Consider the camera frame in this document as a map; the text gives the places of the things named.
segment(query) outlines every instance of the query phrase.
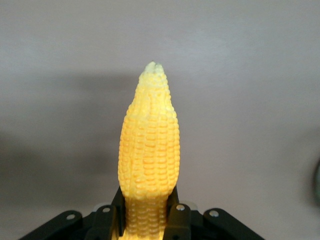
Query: gray wall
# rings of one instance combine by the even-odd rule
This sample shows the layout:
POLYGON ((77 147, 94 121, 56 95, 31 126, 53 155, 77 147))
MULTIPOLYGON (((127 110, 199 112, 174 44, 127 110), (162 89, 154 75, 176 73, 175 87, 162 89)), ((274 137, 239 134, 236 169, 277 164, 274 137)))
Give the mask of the gray wall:
POLYGON ((0 238, 112 200, 123 117, 162 63, 181 200, 320 238, 320 1, 0 1, 0 238))

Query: silver screw head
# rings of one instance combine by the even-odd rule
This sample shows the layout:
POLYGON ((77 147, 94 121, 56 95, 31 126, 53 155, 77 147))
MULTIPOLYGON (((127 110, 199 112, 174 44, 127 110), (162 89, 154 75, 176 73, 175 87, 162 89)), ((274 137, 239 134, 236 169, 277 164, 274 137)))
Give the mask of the silver screw head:
POLYGON ((183 206, 182 204, 177 205, 175 208, 176 208, 178 211, 183 211, 183 210, 186 209, 185 206, 183 206))
POLYGON ((66 216, 66 219, 67 219, 67 220, 72 220, 72 219, 74 219, 75 217, 76 217, 76 215, 70 214, 70 215, 66 216))
POLYGON ((219 213, 216 210, 211 210, 209 215, 214 218, 219 217, 219 213))
POLYGON ((102 209, 102 212, 103 213, 108 213, 108 212, 110 212, 110 207, 105 207, 104 209, 102 209))

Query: screw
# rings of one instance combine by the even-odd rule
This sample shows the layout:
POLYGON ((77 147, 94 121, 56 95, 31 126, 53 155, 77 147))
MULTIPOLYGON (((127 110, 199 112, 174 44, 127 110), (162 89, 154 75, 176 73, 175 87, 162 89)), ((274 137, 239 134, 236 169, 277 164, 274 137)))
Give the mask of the screw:
POLYGON ((74 219, 75 217, 76 217, 76 215, 70 214, 70 215, 66 216, 66 219, 71 220, 71 219, 74 219))
POLYGON ((103 213, 108 213, 108 212, 110 212, 110 207, 105 207, 103 210, 102 210, 102 212, 103 213))
POLYGON ((182 204, 177 205, 175 208, 176 208, 178 211, 183 211, 183 210, 186 209, 185 206, 183 206, 182 204))
POLYGON ((216 210, 211 210, 210 212, 209 212, 209 215, 211 216, 211 217, 219 217, 219 213, 216 211, 216 210))

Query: artificial corn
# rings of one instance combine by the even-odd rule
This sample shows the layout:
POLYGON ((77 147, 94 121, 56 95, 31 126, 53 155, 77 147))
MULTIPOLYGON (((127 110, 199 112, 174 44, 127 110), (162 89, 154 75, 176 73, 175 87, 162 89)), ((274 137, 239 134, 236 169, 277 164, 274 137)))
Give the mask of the artificial corn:
POLYGON ((121 240, 162 240, 179 164, 179 125, 167 76, 151 62, 139 77, 122 125, 118 179, 126 227, 121 240))

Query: pale corn tip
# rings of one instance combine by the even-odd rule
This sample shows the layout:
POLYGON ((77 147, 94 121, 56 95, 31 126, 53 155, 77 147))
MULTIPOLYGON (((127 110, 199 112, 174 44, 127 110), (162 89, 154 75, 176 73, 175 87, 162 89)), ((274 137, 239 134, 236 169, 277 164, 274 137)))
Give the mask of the pale corn tip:
POLYGON ((152 61, 145 67, 143 73, 164 74, 165 71, 160 63, 155 63, 154 61, 152 61))

